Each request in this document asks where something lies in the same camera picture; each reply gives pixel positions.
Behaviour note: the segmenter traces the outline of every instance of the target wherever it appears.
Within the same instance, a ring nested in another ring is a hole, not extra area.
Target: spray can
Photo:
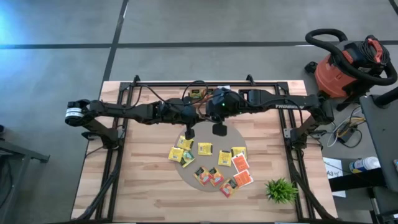
[[[379,159],[374,156],[358,159],[349,164],[349,169],[353,174],[377,168],[380,168],[380,163]]]

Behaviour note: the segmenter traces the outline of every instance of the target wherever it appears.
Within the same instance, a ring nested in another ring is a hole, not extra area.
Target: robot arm
[[[117,105],[103,103],[98,100],[79,100],[68,103],[65,122],[70,126],[83,126],[89,132],[82,135],[90,140],[90,136],[99,136],[107,149],[114,149],[119,146],[119,133],[117,129],[107,128],[95,120],[99,116],[114,118],[134,119],[142,124],[184,124],[187,126],[185,135],[188,139],[194,137],[191,129],[193,125],[204,121],[196,114],[193,105],[187,105],[185,98],[171,98],[165,102],[157,101],[137,106]]]
[[[265,90],[239,90],[234,92],[227,89],[217,89],[207,101],[204,117],[196,113],[195,107],[189,103],[191,99],[185,97],[171,98],[164,102],[156,101],[137,106],[103,103],[98,100],[79,100],[68,103],[65,122],[70,126],[83,126],[90,132],[82,135],[89,139],[91,135],[101,138],[105,148],[113,149],[119,146],[119,133],[116,129],[107,128],[97,120],[98,116],[134,119],[142,124],[184,124],[187,127],[185,137],[195,136],[192,127],[202,121],[210,120],[215,123],[213,134],[226,135],[225,118],[243,113],[260,113],[269,109],[308,110],[309,117],[299,128],[289,130],[288,136],[292,147],[303,149],[306,147],[308,133],[314,131],[321,124],[333,121],[333,110],[323,98],[315,95],[292,96],[273,95]]]

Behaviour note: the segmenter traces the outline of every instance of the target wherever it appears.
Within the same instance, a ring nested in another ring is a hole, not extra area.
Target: paper sheet
[[[340,160],[324,157],[323,161],[325,162],[328,179],[335,178],[335,177],[341,177],[343,175]],[[332,192],[331,194],[333,196],[337,196],[337,197],[344,197],[344,198],[346,197],[345,190],[339,191],[339,192]]]

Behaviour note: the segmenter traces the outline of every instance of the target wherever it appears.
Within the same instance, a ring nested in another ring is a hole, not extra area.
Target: succulent
[[[297,192],[299,192],[292,183],[287,182],[284,178],[268,181],[266,187],[268,200],[272,199],[275,203],[293,203]]]

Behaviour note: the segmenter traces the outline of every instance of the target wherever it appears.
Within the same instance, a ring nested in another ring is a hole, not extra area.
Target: red vacuum
[[[333,35],[339,43],[315,39],[317,35]],[[330,52],[321,62],[310,62],[305,71],[314,73],[320,94],[327,98],[346,98],[337,106],[341,111],[366,94],[374,85],[387,86],[397,81],[397,72],[390,61],[388,50],[373,35],[354,42],[336,29],[317,29],[309,32],[305,40]],[[385,71],[387,78],[380,75]]]

